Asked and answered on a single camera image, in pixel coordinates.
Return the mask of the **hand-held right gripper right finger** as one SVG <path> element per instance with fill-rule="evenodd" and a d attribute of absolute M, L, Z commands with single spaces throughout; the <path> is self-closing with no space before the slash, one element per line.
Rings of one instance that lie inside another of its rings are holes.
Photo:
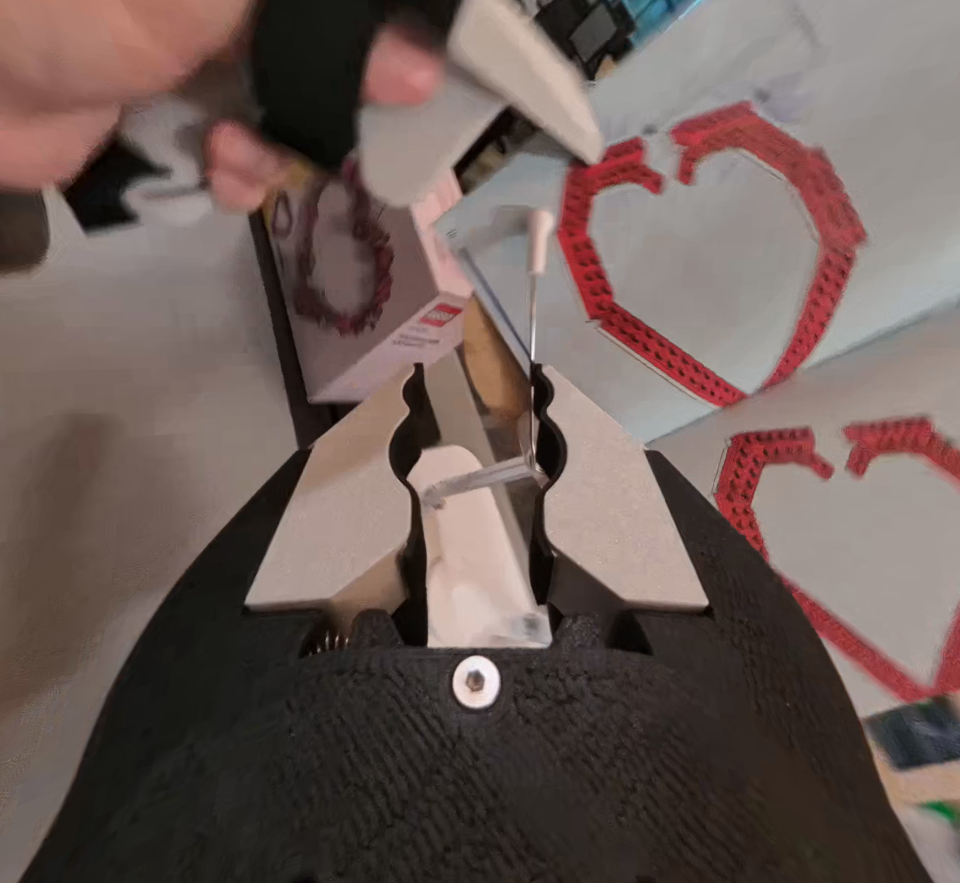
<path fill-rule="evenodd" d="M 530 581 L 557 611 L 705 611 L 706 591 L 643 443 L 551 365 L 536 367 Z"/>

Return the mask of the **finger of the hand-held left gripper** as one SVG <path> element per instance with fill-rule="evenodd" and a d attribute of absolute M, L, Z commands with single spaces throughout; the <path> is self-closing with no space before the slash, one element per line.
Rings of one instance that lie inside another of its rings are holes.
<path fill-rule="evenodd" d="M 357 162 L 366 190 L 391 207 L 419 202 L 504 109 L 502 97 L 454 69 L 421 104 L 365 105 Z"/>
<path fill-rule="evenodd" d="M 602 133 L 581 73 L 512 0 L 461 0 L 448 58 L 573 157 L 602 157 Z"/>

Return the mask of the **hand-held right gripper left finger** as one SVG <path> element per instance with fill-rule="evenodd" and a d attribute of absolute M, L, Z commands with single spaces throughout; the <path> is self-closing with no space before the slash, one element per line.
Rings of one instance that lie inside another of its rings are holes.
<path fill-rule="evenodd" d="M 390 445 L 410 415 L 409 365 L 321 436 L 247 592 L 250 611 L 396 610 L 412 500 Z"/>

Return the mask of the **white book stand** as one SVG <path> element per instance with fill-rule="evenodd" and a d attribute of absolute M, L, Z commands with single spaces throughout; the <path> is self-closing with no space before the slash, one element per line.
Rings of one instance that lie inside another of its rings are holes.
<path fill-rule="evenodd" d="M 531 444 L 498 460 L 457 352 L 430 366 L 425 385 L 438 449 L 414 469 L 427 550 L 427 643 L 435 649 L 545 649 L 546 608 L 529 585 L 506 487 L 531 483 Z"/>

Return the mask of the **lego instruction booklet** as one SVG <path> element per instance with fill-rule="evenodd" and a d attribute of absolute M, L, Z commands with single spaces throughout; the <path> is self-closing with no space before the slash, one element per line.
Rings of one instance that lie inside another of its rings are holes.
<path fill-rule="evenodd" d="M 867 716 L 958 693 L 959 0 L 704 0 L 440 226 L 536 358 L 784 578 Z"/>

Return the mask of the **lego set box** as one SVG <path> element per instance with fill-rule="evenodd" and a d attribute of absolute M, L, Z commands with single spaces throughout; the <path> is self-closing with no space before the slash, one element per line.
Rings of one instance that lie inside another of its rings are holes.
<path fill-rule="evenodd" d="M 474 290 L 436 224 L 461 198 L 449 172 L 412 206 L 388 206 L 354 160 L 335 174 L 294 164 L 268 198 L 262 213 L 309 402 L 361 402 L 460 345 Z"/>

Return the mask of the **person's left hand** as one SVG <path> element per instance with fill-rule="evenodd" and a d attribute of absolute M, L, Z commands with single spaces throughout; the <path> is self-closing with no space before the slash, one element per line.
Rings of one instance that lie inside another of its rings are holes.
<path fill-rule="evenodd" d="M 256 1 L 2 0 L 2 228 L 43 225 L 43 191 L 72 182 L 126 109 L 239 58 Z M 417 105 L 443 72 L 437 51 L 387 24 L 362 104 Z"/>

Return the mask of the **black computer monitor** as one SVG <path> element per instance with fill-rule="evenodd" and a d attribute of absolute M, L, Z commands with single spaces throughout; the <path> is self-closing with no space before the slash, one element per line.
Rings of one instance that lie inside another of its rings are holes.
<path fill-rule="evenodd" d="M 622 60 L 634 44 L 637 24 L 626 5 L 610 0 L 550 0 L 534 23 L 589 82 L 604 61 Z"/>

